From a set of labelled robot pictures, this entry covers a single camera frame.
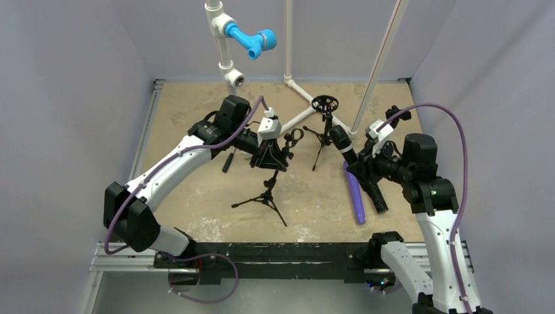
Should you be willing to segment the purple microphone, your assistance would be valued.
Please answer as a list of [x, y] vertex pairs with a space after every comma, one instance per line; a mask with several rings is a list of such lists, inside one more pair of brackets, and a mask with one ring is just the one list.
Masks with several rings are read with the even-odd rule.
[[366, 223], [366, 216], [365, 216], [365, 208], [363, 205], [363, 199], [360, 192], [360, 186], [355, 176], [352, 175], [347, 170], [347, 166], [348, 166], [347, 162], [344, 162], [343, 168], [344, 168], [344, 173], [346, 175], [346, 180], [348, 182], [348, 189], [349, 189], [351, 204], [353, 207], [353, 214], [354, 214], [356, 223], [358, 225], [362, 225]]

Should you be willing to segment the small black tripod stand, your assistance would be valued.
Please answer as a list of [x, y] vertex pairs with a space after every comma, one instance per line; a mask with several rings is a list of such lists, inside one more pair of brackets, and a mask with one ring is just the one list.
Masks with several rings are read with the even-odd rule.
[[[284, 147], [288, 147], [290, 150], [290, 158], [288, 158], [288, 160], [291, 160], [294, 156], [294, 153], [291, 152], [291, 149], [293, 147], [296, 146], [296, 144], [304, 137], [304, 131], [302, 129], [299, 128], [294, 128], [290, 133], [286, 133], [284, 135], [284, 139], [285, 139], [285, 146]], [[237, 208], [241, 205], [244, 205], [246, 203], [249, 202], [258, 202], [261, 203], [263, 205], [268, 206], [269, 208], [271, 208], [273, 211], [275, 211], [278, 215], [278, 217], [280, 218], [280, 220], [282, 221], [283, 225], [285, 227], [287, 227], [287, 223], [285, 221], [285, 219], [283, 218], [283, 216], [281, 215], [281, 213], [279, 212], [279, 209], [277, 208], [277, 205], [274, 203], [274, 197], [272, 194], [272, 191], [277, 183], [277, 175], [278, 175], [279, 171], [274, 170], [274, 174], [268, 179], [265, 180], [263, 182], [264, 187], [266, 188], [266, 190], [264, 192], [262, 192], [259, 196], [254, 197], [254, 198], [250, 198], [248, 200], [239, 202], [239, 203], [233, 203], [231, 205], [231, 208]]]

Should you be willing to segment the small dark grey microphone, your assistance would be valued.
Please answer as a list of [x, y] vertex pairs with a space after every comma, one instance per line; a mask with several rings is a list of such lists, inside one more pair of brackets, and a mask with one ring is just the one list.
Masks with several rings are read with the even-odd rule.
[[343, 127], [339, 125], [332, 126], [329, 130], [329, 137], [347, 164], [354, 164], [358, 161], [357, 154], [352, 147], [351, 139]]

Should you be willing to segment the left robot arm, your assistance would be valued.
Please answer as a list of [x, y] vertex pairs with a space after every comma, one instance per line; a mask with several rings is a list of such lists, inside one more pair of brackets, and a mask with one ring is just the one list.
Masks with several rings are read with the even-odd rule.
[[154, 216], [164, 199], [191, 173], [232, 147], [251, 155], [250, 166], [286, 171], [288, 153], [277, 138], [281, 122], [275, 110], [259, 97], [255, 104], [235, 95], [226, 96], [219, 110], [196, 122], [163, 159], [125, 184], [105, 189], [103, 225], [107, 237], [117, 236], [136, 252], [162, 251], [178, 267], [195, 259], [185, 232], [163, 227]]

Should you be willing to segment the black speckled condenser microphone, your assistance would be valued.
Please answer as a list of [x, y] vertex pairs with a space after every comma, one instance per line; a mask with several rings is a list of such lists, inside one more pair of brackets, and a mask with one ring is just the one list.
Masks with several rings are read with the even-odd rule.
[[377, 183], [369, 182], [362, 184], [362, 189], [368, 194], [370, 197], [374, 208], [378, 214], [385, 213], [388, 211], [387, 203], [384, 200], [384, 197], [379, 189]]

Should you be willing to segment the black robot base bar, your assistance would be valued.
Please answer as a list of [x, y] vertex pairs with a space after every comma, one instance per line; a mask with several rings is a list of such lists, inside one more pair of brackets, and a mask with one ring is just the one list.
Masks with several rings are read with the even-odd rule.
[[177, 258], [156, 253], [154, 267], [174, 272], [198, 270], [200, 284], [222, 279], [341, 280], [365, 283], [366, 270], [386, 269], [380, 250], [404, 239], [396, 231], [372, 234], [367, 242], [201, 243]]

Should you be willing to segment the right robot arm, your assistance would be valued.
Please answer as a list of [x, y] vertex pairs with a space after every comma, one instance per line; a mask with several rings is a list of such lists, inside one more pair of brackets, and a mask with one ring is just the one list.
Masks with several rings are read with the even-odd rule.
[[401, 185], [423, 234], [431, 274], [428, 275], [398, 232], [373, 234], [367, 249], [375, 266], [387, 265], [412, 301], [413, 313], [489, 313], [482, 305], [473, 274], [468, 269], [457, 234], [462, 212], [453, 184], [437, 175], [437, 144], [425, 134], [405, 136], [403, 153], [387, 150], [372, 155], [373, 145], [356, 153], [347, 136], [334, 140], [347, 162], [347, 170], [380, 209], [385, 201], [377, 182], [385, 178]]

